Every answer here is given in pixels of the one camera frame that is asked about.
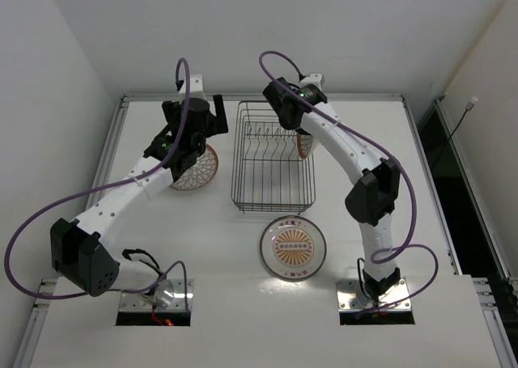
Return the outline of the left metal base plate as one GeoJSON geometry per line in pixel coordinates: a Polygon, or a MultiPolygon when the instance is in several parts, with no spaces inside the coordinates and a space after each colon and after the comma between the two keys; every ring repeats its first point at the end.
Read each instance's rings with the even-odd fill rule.
{"type": "Polygon", "coordinates": [[[185,313],[192,310],[194,279],[167,279],[155,287],[151,295],[122,294],[119,312],[151,312],[152,307],[159,313],[185,313]]]}

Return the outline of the floral plate orange rim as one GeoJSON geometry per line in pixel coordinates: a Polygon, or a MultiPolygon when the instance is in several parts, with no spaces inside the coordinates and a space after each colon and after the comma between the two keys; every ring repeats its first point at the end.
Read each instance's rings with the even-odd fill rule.
{"type": "Polygon", "coordinates": [[[313,136],[306,133],[297,133],[296,145],[299,157],[301,159],[307,159],[313,151],[313,136]]]}
{"type": "Polygon", "coordinates": [[[178,191],[192,191],[211,182],[219,169],[219,157],[215,149],[206,145],[206,150],[170,188],[178,191]]]}

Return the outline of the sunburst plate with glass rim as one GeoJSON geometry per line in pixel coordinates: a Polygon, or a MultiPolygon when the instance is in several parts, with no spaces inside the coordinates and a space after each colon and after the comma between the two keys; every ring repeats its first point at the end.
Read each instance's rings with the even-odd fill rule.
{"type": "Polygon", "coordinates": [[[262,231],[259,254],[270,275],[284,281],[304,281],[321,270],[327,243],[315,223],[288,215],[273,220],[262,231]]]}

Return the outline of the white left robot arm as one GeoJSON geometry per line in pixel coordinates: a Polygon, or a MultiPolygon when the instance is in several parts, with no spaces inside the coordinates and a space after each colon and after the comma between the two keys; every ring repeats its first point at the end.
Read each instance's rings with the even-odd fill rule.
{"type": "Polygon", "coordinates": [[[53,267],[84,293],[153,290],[163,272],[111,253],[123,226],[164,189],[177,182],[206,151],[206,140],[228,131],[223,97],[162,104],[167,124],[144,150],[121,186],[68,222],[50,229],[53,267]]]}

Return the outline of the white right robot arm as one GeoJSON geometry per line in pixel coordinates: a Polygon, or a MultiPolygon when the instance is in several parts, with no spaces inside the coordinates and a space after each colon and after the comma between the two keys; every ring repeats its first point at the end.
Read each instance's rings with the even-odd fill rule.
{"type": "Polygon", "coordinates": [[[278,116],[284,129],[307,134],[319,142],[347,174],[352,189],[345,199],[346,210],[359,223],[365,263],[364,291],[373,301],[400,279],[395,260],[376,264],[374,252],[393,246],[392,212],[398,197],[400,171],[387,159],[358,137],[346,132],[338,114],[325,94],[309,83],[293,94],[284,78],[270,82],[263,95],[278,116]]]}

